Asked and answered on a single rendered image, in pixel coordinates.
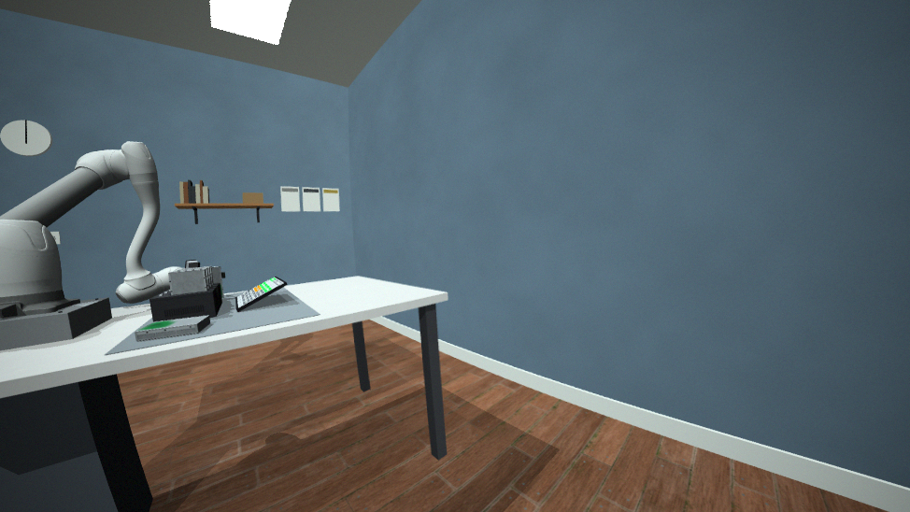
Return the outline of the grey flat mat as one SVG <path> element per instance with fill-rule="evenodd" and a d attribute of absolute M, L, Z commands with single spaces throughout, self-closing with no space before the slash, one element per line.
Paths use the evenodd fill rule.
<path fill-rule="evenodd" d="M 224 294 L 220 311 L 217 317 L 210 318 L 207 325 L 198 334 L 185 334 L 143 341 L 135 340 L 135 332 L 128 335 L 106 355 L 121 353 L 141 348 L 156 347 L 216 334 L 226 334 L 265 325 L 271 325 L 291 320 L 299 320 L 320 315 L 284 287 L 276 293 L 271 293 L 259 302 L 248 306 L 244 310 L 236 311 L 235 298 L 243 292 Z M 282 295 L 281 295 L 282 294 Z M 284 295 L 284 296 L 283 296 Z"/>

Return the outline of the black status display screen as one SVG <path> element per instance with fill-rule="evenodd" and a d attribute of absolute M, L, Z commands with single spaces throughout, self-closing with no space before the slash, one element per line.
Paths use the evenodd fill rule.
<path fill-rule="evenodd" d="M 265 281 L 264 283 L 258 285 L 256 288 L 253 288 L 237 296 L 235 298 L 236 311 L 239 312 L 248 306 L 253 305 L 254 303 L 262 300 L 264 297 L 278 291 L 287 285 L 288 284 L 286 281 L 278 277 L 272 277 L 267 283 Z"/>

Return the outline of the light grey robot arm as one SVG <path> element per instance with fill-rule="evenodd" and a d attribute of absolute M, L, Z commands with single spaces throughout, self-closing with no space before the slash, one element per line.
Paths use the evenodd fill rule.
<path fill-rule="evenodd" d="M 121 149 L 81 156 L 75 171 L 0 216 L 0 319 L 46 314 L 80 303 L 64 298 L 59 250 L 47 227 L 97 190 L 126 179 L 142 203 L 143 217 L 116 295 L 123 303 L 135 304 L 170 289 L 168 272 L 182 268 L 152 274 L 141 263 L 160 216 L 159 181 L 147 146 L 128 141 Z"/>

